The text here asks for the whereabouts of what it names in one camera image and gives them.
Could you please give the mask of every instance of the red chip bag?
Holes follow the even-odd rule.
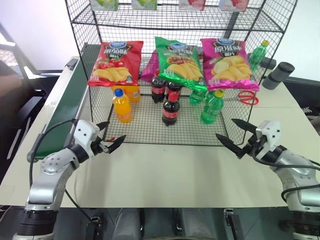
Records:
[[[143,41],[101,43],[89,86],[138,85]]]

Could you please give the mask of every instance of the scissors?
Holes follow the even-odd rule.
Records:
[[[259,98],[256,97],[256,94],[253,91],[244,90],[238,93],[237,97],[230,97],[223,99],[224,101],[240,101],[243,104],[247,105],[257,105],[259,103]]]

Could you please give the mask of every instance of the green chip bag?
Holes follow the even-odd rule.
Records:
[[[182,84],[192,90],[207,91],[194,46],[156,36],[155,48],[159,57],[158,76],[161,79]]]

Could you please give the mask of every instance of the purple chip bag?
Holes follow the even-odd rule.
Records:
[[[158,54],[157,51],[154,50],[151,58],[146,65],[145,69],[141,73],[140,79],[151,83],[152,78],[155,76],[156,70],[159,68],[159,59],[158,59]]]
[[[246,43],[227,38],[201,39],[203,73],[208,91],[246,89],[259,91],[249,67]]]

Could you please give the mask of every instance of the wire mesh rack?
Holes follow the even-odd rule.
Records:
[[[93,11],[90,0],[65,0],[74,38],[87,78],[97,59],[101,42],[144,41],[140,71],[147,65],[155,50],[154,37],[178,40],[201,46],[201,38],[230,38],[246,41],[246,52],[251,53],[263,40],[270,42],[266,57],[274,56],[287,29],[297,0],[250,0],[244,12],[221,11],[219,0],[206,0],[204,11],[179,10],[178,0],[158,0],[157,11],[132,10],[131,0],[119,0],[118,11]],[[265,68],[254,72],[259,81]],[[139,81],[141,99],[132,104],[134,119],[130,123],[117,121],[112,104],[112,91],[107,87],[91,87],[90,103],[95,123],[109,121],[101,132],[105,141],[126,134],[126,142],[220,146],[215,133],[242,144],[245,132],[231,119],[249,120],[252,105],[237,100],[225,101],[214,124],[200,122],[203,105],[189,104],[191,91],[182,89],[181,108],[175,125],[166,127],[161,120],[162,104],[151,98],[149,83]],[[225,98],[236,98],[239,89],[228,89]]]

